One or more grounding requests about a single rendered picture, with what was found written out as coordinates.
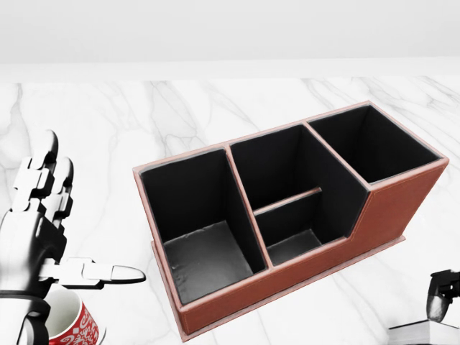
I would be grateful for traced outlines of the red-brown desk caddy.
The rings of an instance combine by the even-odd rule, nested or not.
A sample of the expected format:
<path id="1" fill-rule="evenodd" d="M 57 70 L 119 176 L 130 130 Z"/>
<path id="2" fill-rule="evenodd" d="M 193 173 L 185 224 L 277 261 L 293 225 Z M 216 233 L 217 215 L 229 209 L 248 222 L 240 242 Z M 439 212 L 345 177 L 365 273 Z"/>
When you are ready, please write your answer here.
<path id="1" fill-rule="evenodd" d="M 364 102 L 135 167 L 181 338 L 401 242 L 447 164 Z"/>

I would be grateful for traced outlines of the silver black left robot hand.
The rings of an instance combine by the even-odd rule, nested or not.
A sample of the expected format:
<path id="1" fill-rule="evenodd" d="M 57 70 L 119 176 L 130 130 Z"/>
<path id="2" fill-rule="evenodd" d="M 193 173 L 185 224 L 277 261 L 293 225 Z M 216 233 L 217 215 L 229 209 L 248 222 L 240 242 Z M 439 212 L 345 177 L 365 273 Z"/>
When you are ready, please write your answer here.
<path id="1" fill-rule="evenodd" d="M 96 264 L 90 258 L 62 261 L 67 239 L 63 219 L 73 199 L 72 161 L 58 156 L 58 138 L 47 130 L 33 156 L 23 159 L 16 195 L 0 224 L 0 295 L 43 298 L 51 284 L 101 289 L 105 284 L 145 281 L 133 267 Z"/>

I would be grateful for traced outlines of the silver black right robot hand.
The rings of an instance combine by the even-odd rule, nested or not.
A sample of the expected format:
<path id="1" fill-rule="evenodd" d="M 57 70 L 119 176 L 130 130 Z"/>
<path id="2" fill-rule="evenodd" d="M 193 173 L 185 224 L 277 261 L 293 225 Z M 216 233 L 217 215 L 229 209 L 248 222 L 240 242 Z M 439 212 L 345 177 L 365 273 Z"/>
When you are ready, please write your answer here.
<path id="1" fill-rule="evenodd" d="M 453 299 L 460 297 L 460 272 L 444 270 L 431 274 L 426 314 L 428 320 L 442 322 Z"/>

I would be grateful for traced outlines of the red white patterned mug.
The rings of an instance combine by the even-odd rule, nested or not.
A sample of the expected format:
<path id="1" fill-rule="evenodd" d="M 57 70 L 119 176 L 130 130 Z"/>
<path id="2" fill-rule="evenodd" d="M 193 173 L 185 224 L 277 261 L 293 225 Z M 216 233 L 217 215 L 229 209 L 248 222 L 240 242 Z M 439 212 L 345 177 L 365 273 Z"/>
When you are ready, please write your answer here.
<path id="1" fill-rule="evenodd" d="M 106 328 L 94 318 L 79 294 L 55 286 L 45 301 L 50 306 L 45 323 L 49 345 L 101 345 Z"/>

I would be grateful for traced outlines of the dark covered book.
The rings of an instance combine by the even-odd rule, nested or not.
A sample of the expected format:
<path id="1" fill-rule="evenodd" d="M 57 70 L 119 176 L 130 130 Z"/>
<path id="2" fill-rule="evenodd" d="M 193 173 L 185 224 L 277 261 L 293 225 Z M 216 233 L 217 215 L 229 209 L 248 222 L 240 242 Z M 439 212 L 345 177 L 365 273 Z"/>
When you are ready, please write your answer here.
<path id="1" fill-rule="evenodd" d="M 460 328 L 428 319 L 392 327 L 388 345 L 460 345 Z"/>

